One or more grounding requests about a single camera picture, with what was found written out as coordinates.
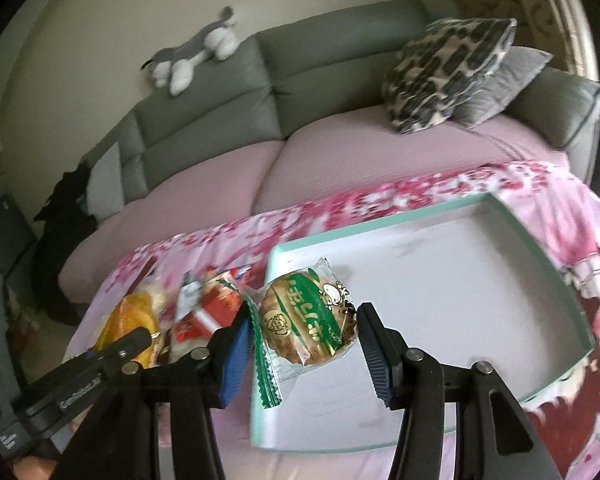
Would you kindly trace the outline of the person left hand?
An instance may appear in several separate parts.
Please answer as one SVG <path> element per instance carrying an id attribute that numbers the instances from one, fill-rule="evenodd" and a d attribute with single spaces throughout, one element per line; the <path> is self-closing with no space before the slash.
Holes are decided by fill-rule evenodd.
<path id="1" fill-rule="evenodd" d="M 12 465 L 12 473 L 17 480 L 48 480 L 56 465 L 56 460 L 26 456 Z"/>

